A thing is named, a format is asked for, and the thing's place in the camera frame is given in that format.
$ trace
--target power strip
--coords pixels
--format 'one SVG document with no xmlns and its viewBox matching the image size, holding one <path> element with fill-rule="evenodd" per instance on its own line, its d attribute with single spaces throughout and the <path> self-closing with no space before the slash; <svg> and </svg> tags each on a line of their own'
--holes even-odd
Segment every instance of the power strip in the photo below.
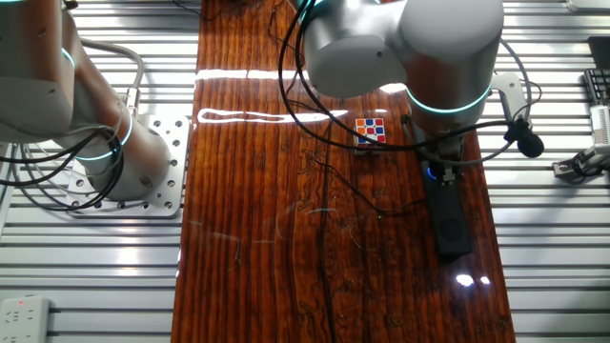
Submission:
<svg viewBox="0 0 610 343">
<path fill-rule="evenodd" d="M 39 295 L 0 303 L 0 343 L 45 343 L 49 299 Z"/>
</svg>

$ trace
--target gray cable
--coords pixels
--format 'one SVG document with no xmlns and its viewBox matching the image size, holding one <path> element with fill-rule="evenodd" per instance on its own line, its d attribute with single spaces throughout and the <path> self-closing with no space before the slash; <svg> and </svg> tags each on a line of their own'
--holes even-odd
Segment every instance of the gray cable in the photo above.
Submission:
<svg viewBox="0 0 610 343">
<path fill-rule="evenodd" d="M 525 67 L 523 67 L 523 63 L 521 63 L 521 59 L 517 56 L 515 51 L 511 48 L 511 46 L 506 43 L 506 41 L 502 38 L 499 39 L 499 42 L 508 50 L 508 53 L 513 56 L 515 62 L 517 62 L 518 68 L 521 70 L 523 74 L 523 82 L 525 82 L 525 90 L 527 93 L 527 106 L 525 108 L 525 114 L 523 115 L 523 120 L 528 121 L 530 118 L 530 110 L 532 109 L 532 84 L 530 83 L 530 78 L 527 76 L 527 71 L 525 71 Z"/>
<path fill-rule="evenodd" d="M 116 52 L 128 56 L 137 64 L 137 73 L 135 74 L 135 80 L 133 80 L 133 87 L 139 89 L 142 84 L 142 77 L 144 77 L 144 61 L 142 57 L 135 51 L 123 47 L 119 47 L 115 44 L 94 42 L 89 39 L 81 38 L 81 43 L 84 47 L 98 49 L 103 51 Z"/>
</svg>

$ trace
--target wooden table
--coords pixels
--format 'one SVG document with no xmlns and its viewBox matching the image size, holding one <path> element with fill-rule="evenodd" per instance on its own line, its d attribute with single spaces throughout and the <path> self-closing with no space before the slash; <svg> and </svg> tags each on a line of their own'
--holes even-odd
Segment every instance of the wooden table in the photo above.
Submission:
<svg viewBox="0 0 610 343">
<path fill-rule="evenodd" d="M 288 116 L 274 5 L 202 21 L 172 342 L 515 342 L 482 167 L 461 182 L 473 252 L 439 261 L 414 153 L 319 146 Z M 203 13 L 223 6 L 205 1 Z M 272 33 L 293 14 L 279 6 Z M 301 87 L 292 97 L 306 99 Z M 405 91 L 323 101 L 350 125 L 382 117 L 388 141 L 408 143 Z M 329 125 L 302 117 L 320 134 Z M 352 142 L 337 126 L 330 136 Z M 376 206 L 404 211 L 374 210 L 315 163 L 316 148 Z M 480 155 L 473 134 L 465 154 Z"/>
</svg>

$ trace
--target metal bracket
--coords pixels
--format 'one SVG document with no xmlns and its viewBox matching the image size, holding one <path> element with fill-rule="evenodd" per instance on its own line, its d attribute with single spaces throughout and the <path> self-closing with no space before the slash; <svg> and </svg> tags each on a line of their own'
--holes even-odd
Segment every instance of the metal bracket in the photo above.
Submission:
<svg viewBox="0 0 610 343">
<path fill-rule="evenodd" d="M 499 91 L 499 98 L 504 109 L 506 120 L 512 121 L 513 116 L 519 109 L 527 104 L 521 80 L 513 72 L 494 75 L 492 78 L 492 90 Z"/>
<path fill-rule="evenodd" d="M 157 132 L 168 145 L 171 165 L 163 182 L 148 196 L 137 201 L 116 202 L 103 200 L 96 208 L 80 212 L 70 212 L 75 218 L 173 218 L 180 210 L 182 186 L 185 181 L 185 168 L 191 122 L 187 117 L 169 119 L 151 115 L 149 128 Z M 72 168 L 69 190 L 75 192 L 95 192 L 87 177 L 85 168 L 78 162 Z M 68 193 L 66 203 L 86 203 L 86 195 Z"/>
</svg>

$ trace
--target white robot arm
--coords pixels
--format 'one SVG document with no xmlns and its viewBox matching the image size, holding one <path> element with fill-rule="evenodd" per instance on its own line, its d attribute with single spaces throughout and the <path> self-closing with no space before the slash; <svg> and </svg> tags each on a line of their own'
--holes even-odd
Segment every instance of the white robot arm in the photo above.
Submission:
<svg viewBox="0 0 610 343">
<path fill-rule="evenodd" d="M 298 9 L 303 1 L 292 4 Z M 427 139 L 474 125 L 492 87 L 501 90 L 510 121 L 525 104 L 517 77 L 492 80 L 500 0 L 326 0 L 307 7 L 307 70 L 323 94 L 346 98 L 405 84 L 413 123 Z M 462 143 L 463 135 L 428 150 L 459 160 Z"/>
</svg>

